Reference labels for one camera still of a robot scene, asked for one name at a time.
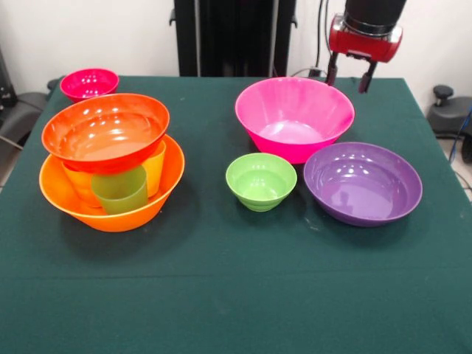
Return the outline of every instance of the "purple bowl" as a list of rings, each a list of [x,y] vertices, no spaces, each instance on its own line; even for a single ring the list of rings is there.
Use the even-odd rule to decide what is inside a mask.
[[[342,142],[314,153],[305,183],[326,212],[355,226],[379,226],[408,215],[420,203],[421,179],[390,150]]]

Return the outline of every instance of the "pink bowl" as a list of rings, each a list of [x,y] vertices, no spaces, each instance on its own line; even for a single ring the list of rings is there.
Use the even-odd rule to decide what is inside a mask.
[[[333,144],[354,121],[354,107],[339,90],[299,77],[275,77],[246,88],[236,115],[257,148],[304,164]]]
[[[91,97],[113,94],[118,87],[119,77],[107,69],[83,69],[68,74],[60,82],[60,90],[73,102]]]

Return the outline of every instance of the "black cylinder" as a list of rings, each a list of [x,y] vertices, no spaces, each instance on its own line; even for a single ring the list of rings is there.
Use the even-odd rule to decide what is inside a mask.
[[[365,35],[388,35],[400,18],[406,0],[347,0],[346,25]]]

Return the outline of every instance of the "green cup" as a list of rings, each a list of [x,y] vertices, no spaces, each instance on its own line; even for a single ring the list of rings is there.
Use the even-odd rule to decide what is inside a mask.
[[[229,165],[226,183],[248,209],[266,212],[276,207],[295,188],[296,171],[279,156],[250,153]]]
[[[139,166],[113,175],[93,175],[91,190],[108,214],[121,214],[148,203],[146,170]]]

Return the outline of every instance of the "cup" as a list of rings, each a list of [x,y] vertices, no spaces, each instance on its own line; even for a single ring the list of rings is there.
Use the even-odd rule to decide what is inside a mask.
[[[100,202],[91,190],[92,174],[77,171],[74,168],[66,166],[64,163],[61,164],[79,198],[85,201],[92,208],[100,208]]]
[[[122,214],[148,203],[146,170],[138,166],[113,175],[93,175],[91,190],[110,215]]]
[[[159,191],[161,184],[162,165],[164,164],[166,145],[160,142],[156,151],[149,159],[143,162],[142,166],[147,174],[147,197],[153,197]]]

